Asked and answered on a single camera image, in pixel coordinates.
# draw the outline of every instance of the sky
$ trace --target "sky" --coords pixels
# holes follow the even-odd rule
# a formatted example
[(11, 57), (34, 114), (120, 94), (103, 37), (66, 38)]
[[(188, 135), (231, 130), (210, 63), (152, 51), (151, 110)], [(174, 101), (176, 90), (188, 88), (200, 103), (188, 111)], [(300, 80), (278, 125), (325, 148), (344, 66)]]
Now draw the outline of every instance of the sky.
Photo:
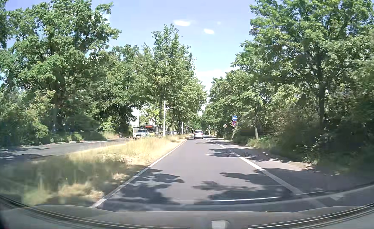
[[(43, 1), (9, 0), (6, 9), (27, 8)], [(92, 6), (109, 2), (112, 0), (94, 0)], [(253, 14), (249, 4), (253, 3), (253, 0), (113, 0), (109, 23), (122, 30), (122, 34), (110, 44), (152, 46), (151, 32), (173, 23), (179, 29), (181, 43), (191, 46), (196, 75), (209, 90), (214, 77), (225, 76), (231, 69), (235, 54), (242, 50), (240, 43), (251, 39)]]

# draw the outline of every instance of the street lamp pole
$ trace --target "street lamp pole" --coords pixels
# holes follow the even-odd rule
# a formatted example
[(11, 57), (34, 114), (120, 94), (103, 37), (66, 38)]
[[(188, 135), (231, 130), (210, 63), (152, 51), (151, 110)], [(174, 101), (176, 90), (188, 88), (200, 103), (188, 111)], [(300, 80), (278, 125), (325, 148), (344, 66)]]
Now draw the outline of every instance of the street lamp pole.
[(163, 136), (166, 136), (166, 101), (164, 100), (164, 120), (163, 120), (163, 127), (164, 127), (164, 131), (163, 131)]

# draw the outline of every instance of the sign post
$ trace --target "sign post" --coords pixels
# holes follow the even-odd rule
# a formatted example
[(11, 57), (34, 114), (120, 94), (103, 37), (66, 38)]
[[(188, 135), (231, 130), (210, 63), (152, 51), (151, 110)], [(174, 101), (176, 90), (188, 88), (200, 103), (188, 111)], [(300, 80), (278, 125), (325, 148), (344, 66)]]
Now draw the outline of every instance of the sign post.
[(234, 128), (234, 130), (232, 132), (232, 137), (234, 137), (234, 135), (235, 135), (235, 125), (236, 125), (237, 120), (238, 120), (238, 117), (236, 115), (232, 116), (232, 127)]

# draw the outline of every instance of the white lane marking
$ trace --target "white lane marking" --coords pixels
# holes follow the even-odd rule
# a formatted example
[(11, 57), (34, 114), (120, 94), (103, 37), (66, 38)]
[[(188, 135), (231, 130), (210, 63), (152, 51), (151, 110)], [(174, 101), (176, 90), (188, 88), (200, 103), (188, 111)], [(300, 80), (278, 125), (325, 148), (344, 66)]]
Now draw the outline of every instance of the white lane marking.
[(182, 142), (176, 148), (172, 149), (170, 152), (166, 153), (164, 156), (160, 157), (155, 162), (153, 162), (152, 164), (150, 164), (149, 166), (147, 166), (146, 168), (144, 168), (142, 171), (138, 172), (136, 175), (134, 175), (133, 177), (131, 177), (130, 179), (128, 179), (127, 181), (125, 181), (123, 184), (121, 184), (115, 190), (113, 190), (112, 192), (110, 192), (108, 195), (106, 195), (106, 196), (102, 197), (100, 200), (96, 201), (90, 207), (91, 208), (96, 208), (97, 206), (99, 206), (100, 204), (102, 204), (103, 202), (105, 202), (106, 200), (108, 200), (109, 198), (111, 198), (114, 194), (116, 194), (118, 191), (120, 191), (124, 186), (126, 186), (127, 184), (129, 184), (130, 182), (132, 182), (134, 179), (138, 178), (141, 174), (143, 174), (144, 172), (146, 172), (148, 169), (150, 169), (151, 167), (153, 167), (155, 164), (157, 164), (159, 161), (161, 161), (167, 155), (169, 155), (174, 150), (176, 150), (177, 148), (179, 148), (182, 144), (184, 144), (184, 142)]
[[(215, 141), (212, 141), (212, 140), (209, 140), (207, 138), (204, 138), (205, 140), (207, 141), (210, 141), (210, 142), (213, 142), (215, 144), (218, 144), (220, 145), (222, 148), (228, 150), (229, 152), (233, 153), (235, 156), (237, 156), (239, 159), (245, 161), (246, 163), (248, 163), (249, 165), (251, 165), (252, 167), (254, 167), (255, 169), (258, 169), (260, 170), (263, 174), (267, 175), (268, 177), (270, 177), (271, 179), (273, 179), (274, 181), (276, 181), (277, 183), (281, 184), (282, 186), (286, 187), (288, 190), (290, 190), (291, 192), (293, 192), (295, 195), (299, 195), (300, 197), (302, 198), (310, 198), (307, 194), (303, 193), (300, 189), (294, 187), (293, 185), (290, 185), (289, 183), (287, 183), (286, 181), (280, 179), (279, 177), (271, 174), (269, 171), (267, 171), (266, 169), (260, 167), (259, 165), (251, 162), (250, 160), (244, 158), (244, 157), (241, 157), (239, 154), (235, 153), (233, 150), (231, 149), (228, 149), (226, 148), (225, 146), (215, 142)], [(310, 198), (308, 201), (310, 201), (312, 204), (314, 204), (316, 207), (326, 207), (324, 204), (322, 204), (320, 201), (318, 200), (315, 200), (315, 199), (312, 199)]]
[(280, 196), (251, 198), (251, 199), (236, 199), (236, 200), (181, 200), (180, 202), (224, 202), (224, 201), (244, 201), (244, 200), (268, 200), (268, 199), (277, 199), (277, 198), (280, 198)]

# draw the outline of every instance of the grass median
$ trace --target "grass median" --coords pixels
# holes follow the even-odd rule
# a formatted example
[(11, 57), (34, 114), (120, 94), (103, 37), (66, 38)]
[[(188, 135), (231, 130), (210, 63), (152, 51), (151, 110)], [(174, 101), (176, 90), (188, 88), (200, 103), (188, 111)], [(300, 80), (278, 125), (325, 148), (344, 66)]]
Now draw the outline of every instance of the grass median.
[(0, 166), (0, 194), (29, 206), (90, 206), (185, 138), (185, 135), (146, 138), (123, 145), (9, 163)]

